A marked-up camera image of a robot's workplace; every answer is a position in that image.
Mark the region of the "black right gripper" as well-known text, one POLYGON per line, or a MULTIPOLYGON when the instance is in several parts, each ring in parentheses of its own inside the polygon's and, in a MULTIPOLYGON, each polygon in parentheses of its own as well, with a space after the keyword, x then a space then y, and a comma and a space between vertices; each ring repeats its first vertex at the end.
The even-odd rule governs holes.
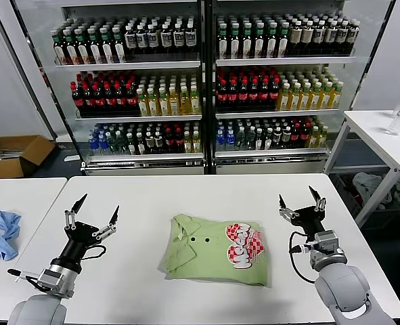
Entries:
POLYGON ((311 192, 311 195, 315 199, 315 206, 305 207, 293 211, 286 206, 284 199, 280 194, 279 214, 286 221, 290 222, 293 226, 301 227, 305 235, 307 235, 308 240, 314 240, 317 233, 325 231, 321 222, 326 216, 326 197, 320 196, 318 191, 311 186, 309 186, 309 190, 311 192))

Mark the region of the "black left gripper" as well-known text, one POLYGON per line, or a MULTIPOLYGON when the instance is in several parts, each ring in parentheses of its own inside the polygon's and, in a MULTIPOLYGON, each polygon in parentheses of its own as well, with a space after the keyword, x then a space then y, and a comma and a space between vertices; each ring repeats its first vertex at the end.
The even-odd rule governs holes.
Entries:
POLYGON ((76 214, 82 207, 86 197, 87 194, 84 194, 73 204, 71 209, 66 209, 64 211, 64 229, 68 237, 68 242, 60 256, 51 261, 52 265, 58 265, 70 270, 82 270, 81 260, 85 256, 87 250, 92 246, 100 244, 101 240, 106 239, 116 232, 116 223, 118 221, 120 206, 116 207, 108 225, 101 229, 82 223, 81 221, 76 221, 76 214))

